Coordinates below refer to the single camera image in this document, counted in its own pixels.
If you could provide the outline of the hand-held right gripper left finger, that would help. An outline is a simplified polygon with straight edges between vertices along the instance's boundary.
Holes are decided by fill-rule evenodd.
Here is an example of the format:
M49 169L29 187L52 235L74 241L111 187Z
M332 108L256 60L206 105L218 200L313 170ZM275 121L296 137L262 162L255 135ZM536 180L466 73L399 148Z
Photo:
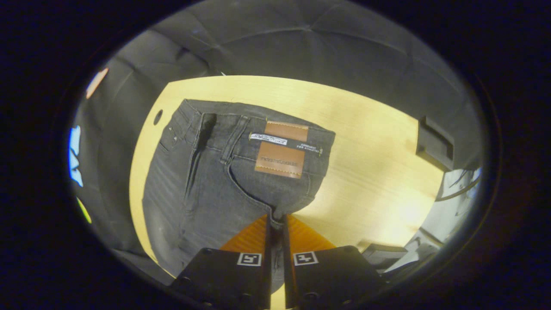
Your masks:
M219 249L203 248L171 288L209 310L267 310L272 277L271 230L261 216Z

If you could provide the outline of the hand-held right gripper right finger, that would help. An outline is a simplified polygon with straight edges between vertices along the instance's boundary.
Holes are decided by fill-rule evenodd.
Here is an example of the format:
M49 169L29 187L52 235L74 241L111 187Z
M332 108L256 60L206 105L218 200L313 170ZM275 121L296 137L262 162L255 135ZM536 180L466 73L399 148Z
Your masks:
M288 309L358 310L385 284L356 247L333 245L291 214L282 236Z

